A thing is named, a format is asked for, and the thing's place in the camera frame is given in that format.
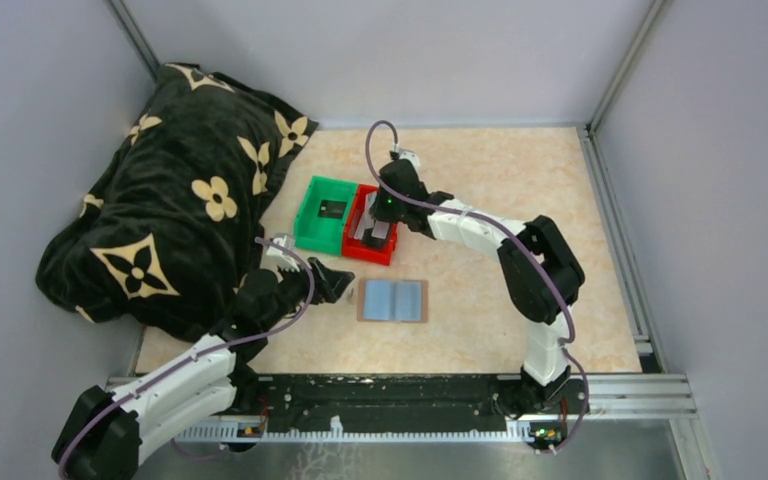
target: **black blanket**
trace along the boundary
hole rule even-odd
[[[260,217],[316,127],[221,73],[164,65],[80,216],[46,248],[37,286],[92,322],[129,313],[198,339],[259,265]]]

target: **metal corner post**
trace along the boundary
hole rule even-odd
[[[105,0],[105,2],[110,7],[111,13],[113,13],[116,21],[119,22],[131,45],[133,45],[149,75],[151,75],[153,80],[157,80],[157,70],[160,69],[160,62],[137,25],[136,20],[134,20],[134,16],[131,15],[128,6],[125,5],[125,0]]]
[[[614,78],[611,80],[611,84],[602,95],[602,99],[599,101],[599,105],[596,107],[596,111],[593,113],[593,117],[588,124],[588,130],[595,134],[599,127],[602,126],[602,122],[605,120],[608,110],[614,104],[614,101],[619,96],[622,87],[628,80],[629,73],[634,69],[637,61],[640,59],[640,53],[643,46],[646,45],[651,37],[652,31],[658,22],[664,17],[664,13],[667,11],[672,0],[652,0],[649,5],[649,10],[646,12],[646,16],[643,19],[643,23],[637,30],[637,34],[634,36],[631,45],[628,47],[628,51],[620,62],[619,68],[617,68]]]

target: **flower pattern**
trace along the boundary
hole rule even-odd
[[[154,235],[151,233],[131,245],[91,248],[90,251],[107,267],[107,271],[129,299],[156,294],[180,295],[166,280],[160,268]]]
[[[197,197],[206,202],[204,210],[214,222],[221,222],[226,217],[234,218],[237,214],[237,202],[228,196],[228,184],[222,177],[213,176],[210,183],[193,180],[192,189]]]
[[[144,132],[151,127],[160,125],[161,123],[162,120],[160,120],[160,118],[149,117],[148,114],[140,117],[140,121],[137,122],[137,124],[134,125],[134,128],[131,129],[131,132],[128,133],[128,136],[131,137],[131,146],[137,143],[137,138],[140,136],[140,132]]]
[[[87,213],[87,205],[93,205],[95,208],[101,209],[101,206],[104,205],[104,200],[100,198],[96,198],[95,195],[92,193],[88,193],[84,195],[84,205],[81,208],[81,214],[78,215],[78,218],[81,218],[84,216],[85,213]]]
[[[228,90],[231,93],[234,93],[234,89],[231,88],[230,85],[227,83],[217,80],[210,75],[205,75],[204,73],[200,72],[199,70],[195,68],[187,68],[182,67],[180,65],[175,65],[174,63],[167,63],[167,67],[172,67],[175,70],[178,70],[179,72],[184,74],[184,77],[186,77],[187,82],[190,84],[190,90],[195,90],[199,87],[218,87],[223,88],[225,90]]]
[[[278,158],[286,155],[294,145],[303,147],[307,143],[309,137],[304,134],[307,129],[307,117],[299,117],[293,125],[288,125],[287,119],[275,110],[275,124],[278,125],[278,131],[284,137],[281,140],[281,148],[278,150]]]
[[[269,164],[269,142],[260,146],[260,150],[256,150],[254,145],[243,137],[237,137],[240,141],[240,146],[243,147],[243,151],[246,152],[249,158],[255,164],[255,172],[252,175],[252,193],[258,195],[261,192],[266,191],[266,165]]]

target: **table surface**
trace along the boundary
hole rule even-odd
[[[634,339],[584,156],[573,128],[402,130],[419,155],[429,191],[454,194],[494,215],[555,220],[586,275],[573,309],[578,338],[570,351],[587,371],[639,372]],[[292,233],[313,175],[374,184],[363,155],[365,131],[321,131],[296,158],[262,223],[267,235]],[[391,140],[381,129],[376,168]],[[301,250],[357,279],[428,282],[427,323],[357,320],[357,292],[320,305],[269,340],[251,362],[259,373],[516,373],[529,322],[508,298],[498,262],[466,247],[435,242],[399,226],[389,267]],[[137,372],[151,371],[188,344],[148,328]]]

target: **aluminum frame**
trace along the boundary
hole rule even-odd
[[[131,15],[126,0],[105,0],[111,12],[123,28],[141,61],[152,78],[157,77],[160,67],[148,40],[142,34],[136,20]],[[639,270],[635,261],[632,246],[628,242],[626,227],[621,211],[617,205],[614,189],[611,184],[609,171],[598,142],[598,132],[606,115],[621,94],[630,73],[642,54],[642,48],[652,35],[654,27],[663,18],[671,4],[671,0],[653,0],[649,10],[629,46],[623,61],[614,75],[608,89],[596,108],[593,118],[586,125],[576,127],[584,153],[585,163],[590,176],[593,192],[599,206],[599,212],[608,239],[611,256],[614,261],[618,281],[620,282],[623,300],[629,314],[629,322],[634,335],[639,355],[654,354],[660,366],[667,368],[667,362],[658,349],[657,332],[651,321],[646,293],[640,280]],[[673,434],[677,458],[681,464],[684,476],[688,479],[718,479],[711,449],[699,420],[696,405],[687,378],[683,374],[623,374],[623,375],[588,375],[591,381],[593,398],[591,406],[593,413],[585,418],[593,420],[631,420],[647,421],[668,419]],[[131,377],[112,377],[109,385],[130,381]],[[547,416],[526,416],[520,421],[547,420]],[[218,417],[211,417],[214,423]],[[515,434],[521,432],[516,425]],[[304,436],[283,438],[281,441],[328,441],[331,436]],[[375,437],[374,441],[386,441],[384,437]],[[447,441],[447,438],[435,438],[435,441]],[[457,441],[458,436],[451,437]]]

